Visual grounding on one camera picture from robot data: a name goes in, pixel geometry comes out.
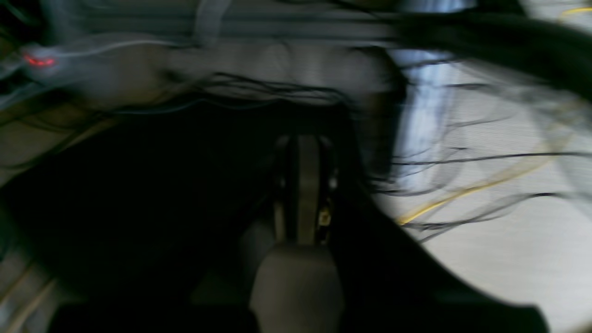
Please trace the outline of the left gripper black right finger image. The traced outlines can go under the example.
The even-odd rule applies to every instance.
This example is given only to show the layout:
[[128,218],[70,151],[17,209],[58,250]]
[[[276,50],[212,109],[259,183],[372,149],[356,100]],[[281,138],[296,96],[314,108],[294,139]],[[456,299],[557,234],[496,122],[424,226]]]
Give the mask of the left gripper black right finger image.
[[323,136],[297,139],[296,243],[325,244],[332,225],[332,195],[338,187],[333,145]]

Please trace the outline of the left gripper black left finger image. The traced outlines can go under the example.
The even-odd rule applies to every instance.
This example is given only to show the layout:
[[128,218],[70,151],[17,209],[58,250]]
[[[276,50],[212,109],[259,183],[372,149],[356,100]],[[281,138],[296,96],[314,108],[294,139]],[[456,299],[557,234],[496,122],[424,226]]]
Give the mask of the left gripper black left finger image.
[[277,243],[296,237],[296,139],[281,136],[273,165],[273,227]]

